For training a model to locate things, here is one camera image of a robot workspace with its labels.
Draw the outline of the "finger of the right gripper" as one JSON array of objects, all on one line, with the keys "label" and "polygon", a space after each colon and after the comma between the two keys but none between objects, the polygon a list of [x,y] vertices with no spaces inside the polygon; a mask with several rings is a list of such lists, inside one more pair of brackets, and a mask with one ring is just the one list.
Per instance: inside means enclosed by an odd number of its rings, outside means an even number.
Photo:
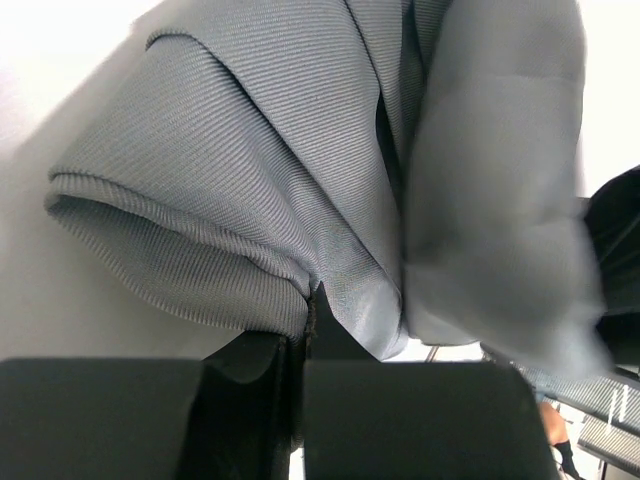
[{"label": "finger of the right gripper", "polygon": [[584,220],[598,260],[606,311],[596,330],[618,365],[639,364],[639,168],[611,179]]}]

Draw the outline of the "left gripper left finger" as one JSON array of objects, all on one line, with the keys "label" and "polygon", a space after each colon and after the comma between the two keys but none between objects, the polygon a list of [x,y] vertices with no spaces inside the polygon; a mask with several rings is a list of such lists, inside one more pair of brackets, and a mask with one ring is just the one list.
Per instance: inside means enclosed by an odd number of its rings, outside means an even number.
[{"label": "left gripper left finger", "polygon": [[284,479],[308,320],[248,330],[202,360],[1,364],[5,479]]}]

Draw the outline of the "grey pleated skirt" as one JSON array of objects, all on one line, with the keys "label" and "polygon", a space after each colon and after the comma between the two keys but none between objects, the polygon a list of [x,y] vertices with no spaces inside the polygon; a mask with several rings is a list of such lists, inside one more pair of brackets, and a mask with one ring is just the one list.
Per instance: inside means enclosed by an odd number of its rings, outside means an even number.
[{"label": "grey pleated skirt", "polygon": [[46,209],[133,293],[293,336],[323,288],[379,359],[479,341],[613,358],[575,191],[575,1],[190,1],[49,173]]}]

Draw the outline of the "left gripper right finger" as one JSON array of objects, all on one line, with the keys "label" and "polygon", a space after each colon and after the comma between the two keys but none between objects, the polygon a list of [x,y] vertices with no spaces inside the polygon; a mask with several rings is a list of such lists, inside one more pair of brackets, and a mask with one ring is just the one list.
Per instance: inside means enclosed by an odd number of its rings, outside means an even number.
[{"label": "left gripper right finger", "polygon": [[533,394],[489,362],[380,362],[313,295],[303,375],[309,479],[555,479]]}]

